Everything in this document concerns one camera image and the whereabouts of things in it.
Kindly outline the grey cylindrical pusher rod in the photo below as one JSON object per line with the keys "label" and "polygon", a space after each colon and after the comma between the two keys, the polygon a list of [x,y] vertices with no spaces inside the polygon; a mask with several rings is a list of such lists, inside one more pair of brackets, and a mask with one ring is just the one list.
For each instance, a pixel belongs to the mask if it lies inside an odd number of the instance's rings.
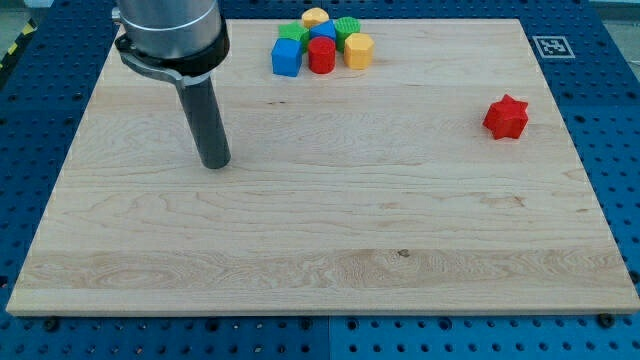
{"label": "grey cylindrical pusher rod", "polygon": [[210,74],[184,77],[178,95],[202,164],[225,167],[231,154]]}

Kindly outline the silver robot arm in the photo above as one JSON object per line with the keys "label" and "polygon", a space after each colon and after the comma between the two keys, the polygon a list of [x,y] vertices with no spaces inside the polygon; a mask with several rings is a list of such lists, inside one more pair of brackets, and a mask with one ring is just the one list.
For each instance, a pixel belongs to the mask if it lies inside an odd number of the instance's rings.
{"label": "silver robot arm", "polygon": [[121,61],[134,72],[175,86],[202,164],[225,167],[230,149],[211,73],[230,39],[217,0],[117,0],[112,20]]}

